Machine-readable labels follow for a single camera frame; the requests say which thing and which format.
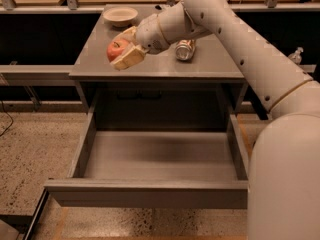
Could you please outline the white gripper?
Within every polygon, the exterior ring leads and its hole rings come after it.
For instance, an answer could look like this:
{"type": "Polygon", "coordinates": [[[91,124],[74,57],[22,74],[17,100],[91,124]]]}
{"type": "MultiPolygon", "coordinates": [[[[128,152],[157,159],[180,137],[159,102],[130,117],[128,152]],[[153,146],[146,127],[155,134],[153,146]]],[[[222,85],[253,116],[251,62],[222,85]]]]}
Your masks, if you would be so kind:
{"type": "Polygon", "coordinates": [[[170,47],[165,39],[157,14],[152,14],[143,19],[139,25],[132,26],[118,34],[115,39],[125,39],[129,42],[137,42],[140,45],[130,45],[121,55],[116,57],[111,66],[116,70],[125,70],[145,59],[146,53],[159,54],[170,47]]]}

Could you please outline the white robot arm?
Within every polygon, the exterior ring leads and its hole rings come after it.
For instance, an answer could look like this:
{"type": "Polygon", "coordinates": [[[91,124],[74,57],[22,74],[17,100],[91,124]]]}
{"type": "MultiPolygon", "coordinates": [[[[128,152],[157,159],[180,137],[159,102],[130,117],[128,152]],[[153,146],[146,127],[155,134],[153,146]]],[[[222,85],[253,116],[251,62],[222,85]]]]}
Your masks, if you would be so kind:
{"type": "Polygon", "coordinates": [[[272,121],[248,170],[248,240],[320,240],[320,83],[247,25],[226,0],[182,0],[117,35],[123,70],[181,39],[215,34],[272,121]]]}

